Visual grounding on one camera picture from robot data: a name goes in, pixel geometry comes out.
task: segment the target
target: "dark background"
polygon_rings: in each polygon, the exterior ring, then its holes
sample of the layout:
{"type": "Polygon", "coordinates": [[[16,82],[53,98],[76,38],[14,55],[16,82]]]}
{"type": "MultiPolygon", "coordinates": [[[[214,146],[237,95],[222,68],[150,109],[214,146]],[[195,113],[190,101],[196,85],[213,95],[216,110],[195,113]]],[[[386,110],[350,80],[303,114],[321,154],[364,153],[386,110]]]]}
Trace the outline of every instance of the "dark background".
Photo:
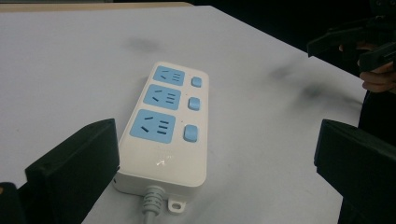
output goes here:
{"type": "MultiPolygon", "coordinates": [[[[190,0],[195,6],[215,7],[268,35],[297,49],[306,51],[306,44],[328,28],[358,19],[373,17],[369,0],[190,0]]],[[[115,2],[137,2],[115,0],[115,2]]],[[[166,2],[143,0],[138,2],[166,2]]],[[[343,62],[337,48],[318,57],[351,74],[359,72],[356,62],[343,62]]]]}

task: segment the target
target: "blue button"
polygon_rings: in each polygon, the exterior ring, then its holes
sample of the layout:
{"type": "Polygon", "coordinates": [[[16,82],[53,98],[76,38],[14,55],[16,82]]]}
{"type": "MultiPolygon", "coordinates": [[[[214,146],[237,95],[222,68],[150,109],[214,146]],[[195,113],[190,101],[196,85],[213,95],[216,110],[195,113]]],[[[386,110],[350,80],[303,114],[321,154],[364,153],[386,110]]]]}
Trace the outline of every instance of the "blue button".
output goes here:
{"type": "Polygon", "coordinates": [[[201,107],[201,101],[198,98],[191,97],[189,99],[189,109],[198,111],[201,107]]]}
{"type": "Polygon", "coordinates": [[[188,142],[196,142],[198,139],[198,128],[195,125],[186,125],[184,128],[184,140],[188,142]]]}
{"type": "Polygon", "coordinates": [[[191,85],[193,87],[198,87],[201,88],[202,87],[202,80],[200,77],[193,77],[191,80],[191,85]]]}

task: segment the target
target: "white cable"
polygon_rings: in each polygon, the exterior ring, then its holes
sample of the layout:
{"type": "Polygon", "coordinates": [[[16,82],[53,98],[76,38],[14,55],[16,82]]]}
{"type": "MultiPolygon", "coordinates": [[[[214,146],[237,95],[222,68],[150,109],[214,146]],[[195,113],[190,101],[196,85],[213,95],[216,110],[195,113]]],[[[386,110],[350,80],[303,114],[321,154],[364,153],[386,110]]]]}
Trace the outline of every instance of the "white cable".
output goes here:
{"type": "Polygon", "coordinates": [[[149,187],[143,199],[144,224],[154,223],[154,219],[161,213],[163,203],[163,189],[159,187],[149,187]]]}

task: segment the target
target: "mounting hole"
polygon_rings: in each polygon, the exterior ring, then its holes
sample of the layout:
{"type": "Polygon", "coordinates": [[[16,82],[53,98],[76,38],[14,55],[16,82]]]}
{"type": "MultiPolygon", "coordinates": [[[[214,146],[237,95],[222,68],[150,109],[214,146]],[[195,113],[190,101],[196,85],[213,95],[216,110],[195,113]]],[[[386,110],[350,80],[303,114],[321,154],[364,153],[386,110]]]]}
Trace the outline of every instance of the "mounting hole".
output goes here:
{"type": "Polygon", "coordinates": [[[172,204],[172,207],[174,209],[180,210],[181,209],[181,204],[180,203],[174,203],[174,204],[172,204]]]}

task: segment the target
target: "extension socket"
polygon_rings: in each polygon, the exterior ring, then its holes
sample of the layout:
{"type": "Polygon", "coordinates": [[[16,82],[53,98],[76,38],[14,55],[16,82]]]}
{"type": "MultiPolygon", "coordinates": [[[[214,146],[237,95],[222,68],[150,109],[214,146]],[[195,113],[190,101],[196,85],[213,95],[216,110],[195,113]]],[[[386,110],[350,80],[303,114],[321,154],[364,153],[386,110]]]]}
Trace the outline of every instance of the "extension socket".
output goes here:
{"type": "Polygon", "coordinates": [[[155,64],[119,142],[117,190],[159,187],[172,214],[184,211],[206,179],[208,88],[202,71],[155,64]]]}

